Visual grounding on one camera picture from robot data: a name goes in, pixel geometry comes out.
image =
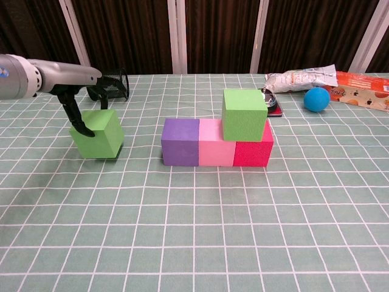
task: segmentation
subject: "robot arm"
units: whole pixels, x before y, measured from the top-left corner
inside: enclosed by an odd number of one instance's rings
[[[74,95],[100,78],[102,73],[92,67],[0,54],[0,100],[33,97],[37,92],[56,95],[74,128],[88,137],[95,135],[82,121]]]

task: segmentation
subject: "snack bag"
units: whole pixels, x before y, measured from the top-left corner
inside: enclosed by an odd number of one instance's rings
[[[290,70],[285,73],[265,75],[264,87],[274,93],[301,91],[319,86],[337,86],[335,65],[303,70]]]

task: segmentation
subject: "dark curtain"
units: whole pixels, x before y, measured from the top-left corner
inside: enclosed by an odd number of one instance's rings
[[[248,73],[260,0],[185,0],[188,73]]]
[[[79,64],[60,3],[0,1],[0,53]]]
[[[389,28],[385,32],[366,72],[389,72]]]
[[[271,0],[258,73],[348,71],[378,0]]]
[[[166,0],[73,0],[91,65],[172,73]]]

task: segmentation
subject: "purple foam cube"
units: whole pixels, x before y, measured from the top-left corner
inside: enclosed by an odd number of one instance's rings
[[[199,119],[165,119],[161,137],[165,165],[199,165]]]

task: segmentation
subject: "table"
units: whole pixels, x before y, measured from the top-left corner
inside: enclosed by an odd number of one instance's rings
[[[220,118],[264,76],[129,80],[117,160],[80,158],[55,97],[0,102],[1,291],[387,290],[388,113],[277,94],[267,169],[166,167],[164,118]]]

